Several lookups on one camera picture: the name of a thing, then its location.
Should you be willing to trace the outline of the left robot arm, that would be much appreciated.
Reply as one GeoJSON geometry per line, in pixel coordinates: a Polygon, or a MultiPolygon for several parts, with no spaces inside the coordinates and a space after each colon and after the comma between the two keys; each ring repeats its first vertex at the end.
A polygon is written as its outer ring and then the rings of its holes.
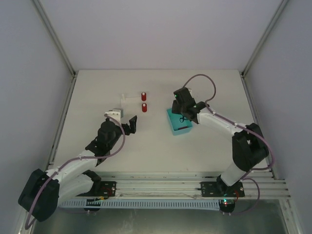
{"type": "Polygon", "coordinates": [[[114,196],[111,186],[105,185],[93,170],[121,151],[120,148],[111,151],[119,140],[125,142],[126,136],[136,133],[137,116],[127,124],[119,123],[108,114],[105,117],[95,139],[77,157],[56,168],[47,171],[36,169],[31,173],[18,204],[35,220],[47,220],[61,203],[75,196],[98,200],[114,196]]]}

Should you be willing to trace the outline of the large red spring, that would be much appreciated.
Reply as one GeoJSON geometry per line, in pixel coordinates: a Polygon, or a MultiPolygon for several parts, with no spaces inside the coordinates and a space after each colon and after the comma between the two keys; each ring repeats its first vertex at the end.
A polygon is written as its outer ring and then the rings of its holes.
{"type": "Polygon", "coordinates": [[[141,109],[142,109],[143,113],[146,113],[148,111],[147,104],[146,103],[142,103],[141,109]]]}
{"type": "Polygon", "coordinates": [[[141,93],[141,101],[145,102],[147,100],[147,93],[146,92],[142,92],[141,93]]]}

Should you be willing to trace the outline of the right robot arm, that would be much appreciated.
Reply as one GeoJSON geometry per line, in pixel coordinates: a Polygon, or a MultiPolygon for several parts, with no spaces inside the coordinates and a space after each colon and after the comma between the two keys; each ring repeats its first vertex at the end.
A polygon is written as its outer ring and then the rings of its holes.
{"type": "Polygon", "coordinates": [[[240,125],[218,114],[203,101],[196,103],[186,87],[174,91],[174,96],[172,113],[230,136],[233,162],[216,179],[220,194],[230,193],[237,182],[269,155],[260,127],[255,123],[240,125]]]}

